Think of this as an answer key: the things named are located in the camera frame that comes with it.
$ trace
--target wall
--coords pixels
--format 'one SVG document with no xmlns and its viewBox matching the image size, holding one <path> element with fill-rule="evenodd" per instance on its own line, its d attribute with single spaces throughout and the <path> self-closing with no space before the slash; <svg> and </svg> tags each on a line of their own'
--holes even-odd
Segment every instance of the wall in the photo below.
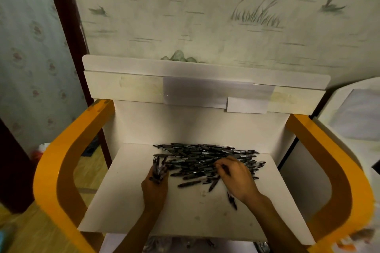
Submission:
<svg viewBox="0 0 380 253">
<path fill-rule="evenodd" d="M 27 154 L 85 109 L 53 0 L 0 0 L 0 118 Z"/>
<path fill-rule="evenodd" d="M 77 0 L 91 54 L 380 74 L 380 0 Z"/>
</svg>

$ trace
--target yellow chair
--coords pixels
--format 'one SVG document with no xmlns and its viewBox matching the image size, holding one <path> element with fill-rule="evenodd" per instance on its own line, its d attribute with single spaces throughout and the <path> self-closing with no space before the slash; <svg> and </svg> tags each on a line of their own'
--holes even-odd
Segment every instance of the yellow chair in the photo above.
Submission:
<svg viewBox="0 0 380 253">
<path fill-rule="evenodd" d="M 36 203 L 80 252 L 98 252 L 102 233 L 80 232 L 87 207 L 75 187 L 79 157 L 106 121 L 115 114 L 112 100 L 98 99 L 63 131 L 43 154 L 34 179 Z M 374 197 L 363 171 L 306 115 L 291 114 L 292 131 L 330 179 L 330 201 L 307 222 L 316 244 L 309 252 L 331 252 L 341 238 L 361 229 L 373 214 Z"/>
</svg>

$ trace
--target wooden floor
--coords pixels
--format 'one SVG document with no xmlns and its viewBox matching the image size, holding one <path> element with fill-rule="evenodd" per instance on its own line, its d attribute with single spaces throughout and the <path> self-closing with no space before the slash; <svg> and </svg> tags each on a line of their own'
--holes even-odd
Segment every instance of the wooden floor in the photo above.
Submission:
<svg viewBox="0 0 380 253">
<path fill-rule="evenodd" d="M 92 157 L 81 157 L 79 160 L 74 180 L 87 206 L 106 173 L 107 166 L 100 146 Z M 79 253 L 35 203 L 18 215 L 10 215 L 0 208 L 0 224 L 4 222 L 14 222 L 17 226 L 8 253 Z"/>
</svg>

